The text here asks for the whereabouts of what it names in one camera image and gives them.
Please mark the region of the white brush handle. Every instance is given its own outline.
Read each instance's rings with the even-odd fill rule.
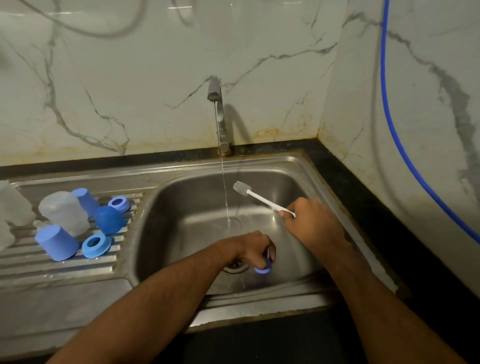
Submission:
[[[280,206],[280,205],[274,204],[272,201],[268,201],[266,198],[261,197],[259,194],[256,194],[255,192],[252,192],[251,190],[247,190],[247,193],[248,193],[250,196],[255,197],[257,200],[262,201],[263,203],[269,205],[271,208],[273,208],[273,209],[275,209],[275,210],[277,210],[277,211],[286,211],[286,212],[289,212],[290,214],[292,214],[293,217],[296,217],[294,212],[291,212],[290,210],[287,210],[286,208],[284,208],[284,207],[282,207],[282,206]]]

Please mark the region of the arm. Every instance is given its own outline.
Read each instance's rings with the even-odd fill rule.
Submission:
[[[191,319],[233,260],[264,269],[275,246],[259,231],[220,240],[155,273],[83,328],[48,364],[150,363]]]
[[[328,270],[352,314],[370,364],[465,364],[438,335],[372,273],[345,239],[328,205],[299,198],[280,215],[286,228]]]

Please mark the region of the running water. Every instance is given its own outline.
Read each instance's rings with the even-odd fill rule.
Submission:
[[[213,104],[213,108],[215,110],[215,121],[216,121],[215,103]],[[217,140],[218,140],[218,148],[220,148],[220,130],[218,129],[218,122],[216,123],[216,137],[217,137]],[[227,211],[228,227],[230,227],[230,216],[228,215],[228,202],[227,202],[227,186],[225,185],[225,174],[223,172],[223,156],[222,156],[222,151],[221,150],[220,150],[220,165],[222,166],[223,190],[225,191],[225,210]]]

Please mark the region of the drain strainer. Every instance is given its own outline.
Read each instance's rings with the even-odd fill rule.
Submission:
[[[241,272],[246,271],[248,267],[249,267],[248,264],[245,264],[239,261],[234,261],[234,262],[231,262],[229,265],[227,265],[225,268],[223,268],[223,271],[230,274],[239,274]]]

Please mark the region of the hand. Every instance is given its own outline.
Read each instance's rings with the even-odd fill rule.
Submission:
[[[276,257],[276,248],[268,235],[259,231],[248,234],[233,236],[220,240],[220,244],[230,244],[235,250],[235,259],[258,269],[265,269],[265,251],[270,253],[270,261],[274,262]]]
[[[315,256],[326,264],[328,256],[336,254],[339,248],[350,246],[345,240],[343,226],[332,209],[316,198],[300,197],[288,206],[292,214],[280,211],[287,230],[299,239]]]

